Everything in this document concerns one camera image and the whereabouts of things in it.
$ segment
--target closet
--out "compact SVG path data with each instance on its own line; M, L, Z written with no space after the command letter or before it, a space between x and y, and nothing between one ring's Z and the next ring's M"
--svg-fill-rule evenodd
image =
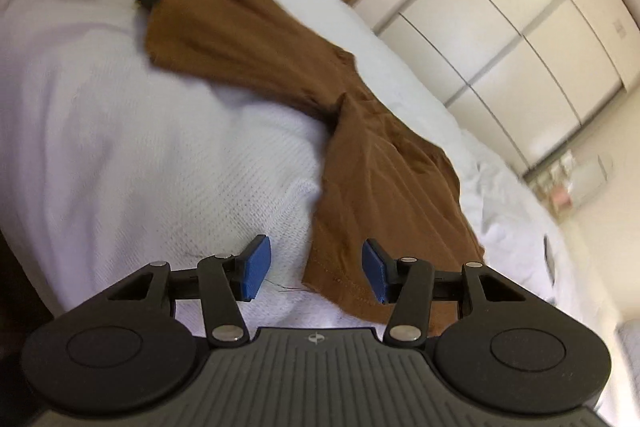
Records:
M518 174L640 74L640 31L621 0L361 0L355 9Z

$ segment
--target wrinkled fabric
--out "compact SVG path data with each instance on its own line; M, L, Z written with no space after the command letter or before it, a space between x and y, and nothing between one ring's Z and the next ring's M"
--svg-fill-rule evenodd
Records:
M460 184L439 147L370 92L354 57L273 0L159 0L146 52L158 67L244 87L322 121L332 134L303 283L349 314L385 322L362 271L364 240L393 257L458 271L482 248L458 203ZM430 330L455 320L434 305Z

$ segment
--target white bedsheet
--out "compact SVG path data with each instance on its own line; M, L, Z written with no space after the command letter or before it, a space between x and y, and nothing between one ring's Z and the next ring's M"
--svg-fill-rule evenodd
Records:
M276 1L356 55L377 97L443 147L487 263L589 324L561 233L504 163L463 135L342 2ZM322 126L243 90L149 67L144 28L133 0L0 0L0 227L41 295L69 309L149 261L193 267L266 233L271 270L242 306L251 328L361 325L300 285ZM196 304L178 318L201 332Z
M524 213L546 231L555 262L554 299L557 306L595 331L607 344L611 355L611 376L596 410L610 425L640 426L640 411L628 361L616 333L620 314L608 296L602 279L591 266L588 249L571 222L562 231L536 198L504 165L502 159L473 135L463 131L463 140L478 160L480 183L485 201L485 223L495 225L510 211Z

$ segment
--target silver rivet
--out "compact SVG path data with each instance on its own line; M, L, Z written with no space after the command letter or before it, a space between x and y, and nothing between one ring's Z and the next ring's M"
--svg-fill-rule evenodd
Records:
M394 326L389 330L389 334L396 341L413 342L422 336L422 332L415 326L401 325Z
M213 338L220 342L235 342L239 341L244 335L244 331L242 328L238 326L234 326L232 324L225 324L223 326L218 326L213 331L211 331Z

